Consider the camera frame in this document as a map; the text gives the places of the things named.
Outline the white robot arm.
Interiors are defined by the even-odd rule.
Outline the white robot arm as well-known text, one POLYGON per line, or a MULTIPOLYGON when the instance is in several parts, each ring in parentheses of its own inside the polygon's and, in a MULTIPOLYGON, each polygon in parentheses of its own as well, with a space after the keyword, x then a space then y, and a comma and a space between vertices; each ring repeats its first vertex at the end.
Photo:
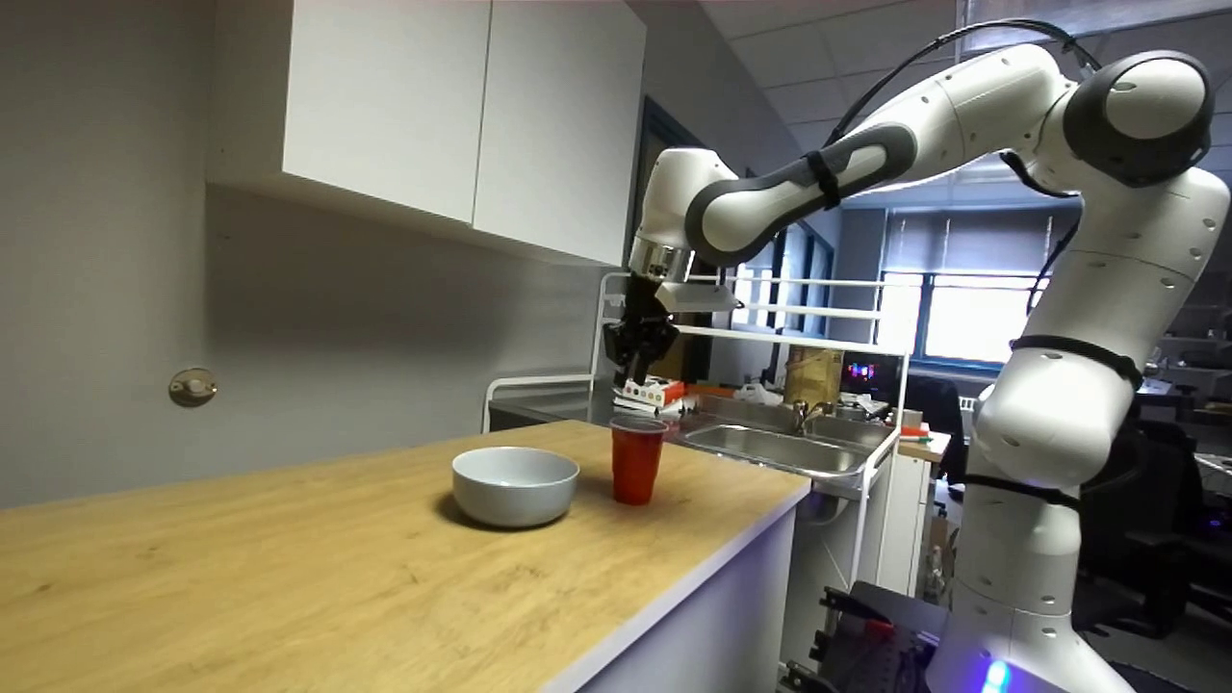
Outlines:
POLYGON ((706 145, 656 158, 605 354, 647 372, 694 307, 685 268, 755 259, 794 221, 981 155, 1081 199, 1008 362, 980 398, 951 610, 928 693, 1134 693, 1076 631, 1077 489, 1111 461, 1161 335, 1230 221, 1200 167, 1213 90, 1197 58, 1145 49, 1076 81, 1040 45, 948 65, 800 162, 741 176, 706 145))

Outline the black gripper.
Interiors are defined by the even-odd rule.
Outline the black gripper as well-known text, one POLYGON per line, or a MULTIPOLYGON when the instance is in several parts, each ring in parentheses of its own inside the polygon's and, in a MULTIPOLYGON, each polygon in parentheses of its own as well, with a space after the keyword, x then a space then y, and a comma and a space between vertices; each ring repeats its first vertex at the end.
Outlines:
POLYGON ((614 362, 617 382, 642 382, 672 346, 673 323, 658 303, 658 285, 628 278, 620 320, 605 329, 605 358, 614 362))

